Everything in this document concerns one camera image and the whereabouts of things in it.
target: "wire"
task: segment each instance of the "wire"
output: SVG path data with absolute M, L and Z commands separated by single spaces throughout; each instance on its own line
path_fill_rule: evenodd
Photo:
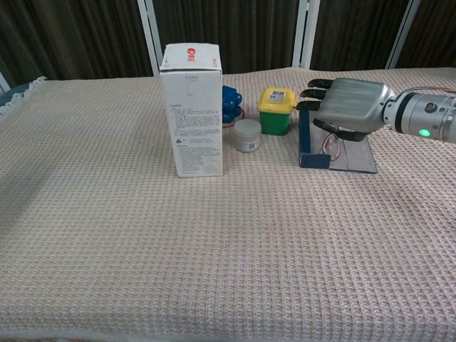
M 420 86 L 420 87 L 413 87 L 413 88 L 409 88 L 409 89 L 405 89 L 403 91 L 400 92 L 400 94 L 398 96 L 396 96 L 396 99 L 399 99 L 399 97 L 404 94 L 404 93 L 407 93 L 409 91 L 414 91 L 414 90 L 441 90 L 441 91 L 444 91 L 446 93 L 450 93 L 450 94 L 456 94 L 456 89 L 454 88 L 448 88 L 448 87 L 435 87 L 433 85 L 424 85 L 424 86 Z
M 341 141 L 339 140 L 338 137 L 334 135 L 334 133 L 329 133 L 323 140 L 323 143 L 321 144 L 321 148 L 319 150 L 319 154 L 323 152 L 325 155 L 329 155 L 328 153 L 328 145 L 330 144 L 331 136 L 333 137 L 334 141 L 332 142 L 333 144 L 337 143 L 337 153 L 334 156 L 334 158 L 331 155 L 331 161 L 333 162 L 334 160 L 337 160 L 339 158 L 339 155 L 341 155 Z

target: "red logo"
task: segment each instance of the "red logo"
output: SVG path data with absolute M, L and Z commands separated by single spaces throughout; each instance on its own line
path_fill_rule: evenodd
M 188 62 L 195 62 L 195 55 L 197 54 L 196 49 L 188 48 L 187 49 L 187 61 Z

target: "blue base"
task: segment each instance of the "blue base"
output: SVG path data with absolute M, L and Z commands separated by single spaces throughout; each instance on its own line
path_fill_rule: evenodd
M 311 153 L 311 124 L 308 110 L 299 111 L 299 166 L 312 169 L 328 169 L 331 155 Z

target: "yellow and green container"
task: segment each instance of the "yellow and green container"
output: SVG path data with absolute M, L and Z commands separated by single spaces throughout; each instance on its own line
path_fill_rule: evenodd
M 259 120 L 263 134 L 285 135 L 296 94 L 288 88 L 267 88 L 259 99 Z

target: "robotic hand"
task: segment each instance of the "robotic hand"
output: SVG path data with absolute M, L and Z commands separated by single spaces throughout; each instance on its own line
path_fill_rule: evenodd
M 297 110 L 315 110 L 314 125 L 340 139 L 362 141 L 385 124 L 398 133 L 456 143 L 456 90 L 416 87 L 399 95 L 385 84 L 337 78 L 316 79 L 308 84 Z M 414 90 L 442 90 L 453 95 L 414 93 Z

